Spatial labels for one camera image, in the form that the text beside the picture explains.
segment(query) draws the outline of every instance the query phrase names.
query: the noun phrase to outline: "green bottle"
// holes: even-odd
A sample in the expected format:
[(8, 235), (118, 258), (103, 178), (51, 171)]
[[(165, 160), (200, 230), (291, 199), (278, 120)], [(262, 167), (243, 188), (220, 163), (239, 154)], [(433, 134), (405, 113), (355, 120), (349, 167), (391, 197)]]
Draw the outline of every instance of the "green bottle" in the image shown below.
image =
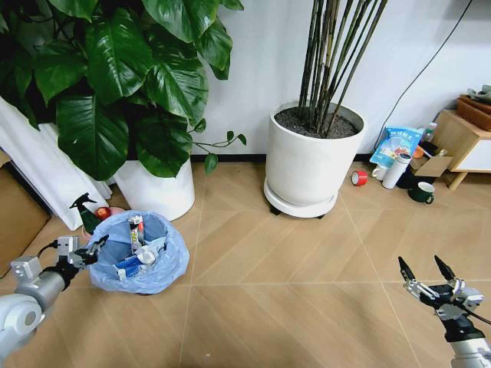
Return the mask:
[(77, 198), (73, 205), (70, 206), (71, 209), (77, 207), (80, 217), (82, 217), (82, 222), (84, 223), (85, 231), (89, 234), (93, 234), (97, 225), (99, 225), (102, 220), (98, 219), (94, 213), (89, 211), (87, 207), (84, 206), (85, 202), (97, 203), (89, 198), (89, 193), (85, 193)]

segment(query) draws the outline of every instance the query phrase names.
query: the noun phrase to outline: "green mug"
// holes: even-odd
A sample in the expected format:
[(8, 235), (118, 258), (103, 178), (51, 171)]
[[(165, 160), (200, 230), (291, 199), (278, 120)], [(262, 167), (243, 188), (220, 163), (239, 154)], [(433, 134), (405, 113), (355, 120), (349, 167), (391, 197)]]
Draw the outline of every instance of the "green mug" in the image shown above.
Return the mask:
[(416, 202), (430, 205), (435, 200), (433, 195), (435, 187), (427, 182), (419, 182), (414, 188), (409, 189), (407, 193)]

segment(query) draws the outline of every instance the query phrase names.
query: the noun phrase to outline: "white cup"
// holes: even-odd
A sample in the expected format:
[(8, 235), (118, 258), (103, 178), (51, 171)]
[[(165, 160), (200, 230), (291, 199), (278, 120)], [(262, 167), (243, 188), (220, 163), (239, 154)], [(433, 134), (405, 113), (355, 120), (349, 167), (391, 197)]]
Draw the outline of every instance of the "white cup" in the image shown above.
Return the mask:
[(374, 169), (374, 171), (371, 172), (371, 175), (377, 179), (377, 180), (384, 180), (385, 176), (387, 175), (387, 171), (389, 170), (388, 167), (382, 166), (382, 165), (377, 165), (377, 167)]

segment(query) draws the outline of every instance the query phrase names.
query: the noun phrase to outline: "plastic bottle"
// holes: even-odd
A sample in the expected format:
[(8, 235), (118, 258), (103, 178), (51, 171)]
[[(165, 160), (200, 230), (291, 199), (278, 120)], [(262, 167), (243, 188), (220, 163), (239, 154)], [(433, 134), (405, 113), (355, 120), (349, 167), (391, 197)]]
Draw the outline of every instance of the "plastic bottle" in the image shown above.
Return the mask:
[(407, 165), (411, 161), (411, 156), (407, 153), (399, 153), (397, 158), (394, 160), (394, 164), (387, 172), (387, 175), (382, 182), (382, 186), (387, 189), (392, 189), (396, 186), (397, 181), (400, 176), (406, 171)]
[(434, 135), (435, 135), (435, 130), (437, 129), (438, 124), (437, 123), (430, 123), (428, 128), (425, 129), (424, 134), (423, 134), (423, 141), (424, 142), (431, 142)]
[(85, 231), (89, 234), (93, 234), (97, 225), (99, 225), (102, 221), (94, 215), (91, 211), (84, 206), (84, 203), (96, 203), (92, 199), (89, 198), (89, 193), (85, 193), (77, 198), (73, 205), (70, 206), (71, 209), (77, 208), (80, 213), (80, 217), (82, 217), (82, 222), (84, 223)]

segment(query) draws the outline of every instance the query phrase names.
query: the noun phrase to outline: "white plant pot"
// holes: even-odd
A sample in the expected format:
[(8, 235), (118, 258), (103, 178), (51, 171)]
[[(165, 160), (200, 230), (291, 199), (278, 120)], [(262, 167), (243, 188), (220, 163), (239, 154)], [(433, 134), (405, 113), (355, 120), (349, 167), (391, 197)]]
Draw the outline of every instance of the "white plant pot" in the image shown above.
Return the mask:
[[(338, 115), (359, 133), (347, 138), (322, 140), (302, 136), (280, 126), (275, 115), (298, 106), (285, 103), (271, 113), (265, 195), (280, 211), (297, 217), (316, 217), (329, 212), (338, 190), (364, 138), (366, 124), (358, 113), (341, 106)], [(335, 108), (331, 104), (329, 111)]]
[(187, 160), (175, 178), (150, 174), (140, 161), (126, 161), (114, 175), (131, 209), (153, 211), (172, 221), (194, 203), (191, 162)]

